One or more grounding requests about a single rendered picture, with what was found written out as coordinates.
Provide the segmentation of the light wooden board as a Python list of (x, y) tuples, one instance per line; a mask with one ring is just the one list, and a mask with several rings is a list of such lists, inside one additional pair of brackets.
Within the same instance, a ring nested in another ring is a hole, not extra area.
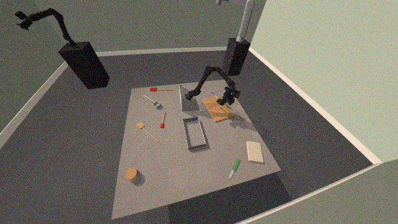
[(202, 99), (208, 111), (210, 112), (214, 122), (219, 122), (225, 119), (234, 117), (231, 110), (226, 105), (219, 105), (215, 96)]

